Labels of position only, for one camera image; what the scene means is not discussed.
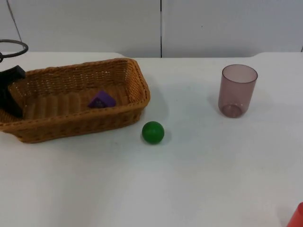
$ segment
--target translucent cup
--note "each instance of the translucent cup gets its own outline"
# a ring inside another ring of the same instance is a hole
[[[237,118],[246,113],[257,78],[257,72],[246,65],[223,69],[218,105],[225,116]]]

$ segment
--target basket rim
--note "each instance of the basket rim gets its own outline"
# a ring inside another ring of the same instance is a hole
[[[102,108],[102,109],[90,109],[83,112],[77,112],[73,114],[66,114],[61,116],[55,116],[55,117],[48,117],[48,118],[40,118],[40,119],[28,119],[28,120],[20,120],[17,122],[9,122],[9,123],[2,123],[0,122],[0,131],[14,131],[14,130],[25,130],[25,129],[31,129],[36,127],[47,127],[54,124],[61,124],[64,122],[72,122],[73,120],[86,120],[91,117],[105,117],[110,115],[115,115],[119,113],[129,112],[137,109],[141,109],[147,106],[151,96],[150,91],[148,89],[148,85],[142,75],[142,72],[140,70],[140,67],[138,65],[138,62],[134,59],[130,58],[114,58],[109,60],[103,60],[103,61],[92,61],[92,62],[85,62],[81,64],[73,64],[68,66],[59,66],[59,67],[48,67],[45,69],[38,69],[38,70],[31,70],[28,71],[27,74],[37,73],[42,70],[52,70],[52,69],[58,69],[58,68],[74,68],[77,66],[83,66],[83,65],[95,65],[100,64],[101,62],[111,62],[111,61],[127,61],[130,64],[133,64],[136,68],[136,71],[139,75],[139,79],[141,82],[141,89],[143,90],[143,93],[145,94],[144,97],[142,97],[141,101],[129,103],[127,105],[123,106],[116,106],[116,107],[110,107],[110,108]]]

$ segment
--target metal ring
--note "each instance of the metal ring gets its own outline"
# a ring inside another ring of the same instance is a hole
[[[0,43],[11,43],[11,44],[19,44],[23,46],[23,50],[17,52],[17,53],[11,53],[11,54],[1,54],[0,55],[0,62],[3,61],[4,58],[12,58],[17,57],[19,55],[22,55],[28,51],[28,45],[24,42],[17,41],[17,40],[11,40],[11,39],[0,39]]]

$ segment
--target red object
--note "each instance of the red object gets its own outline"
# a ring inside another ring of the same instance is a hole
[[[301,202],[295,210],[287,227],[303,227],[303,202]]]

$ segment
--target white wall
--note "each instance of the white wall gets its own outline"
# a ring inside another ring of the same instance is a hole
[[[10,0],[31,51],[160,56],[160,0]]]
[[[303,46],[303,0],[162,0],[162,18],[163,57],[252,56]]]

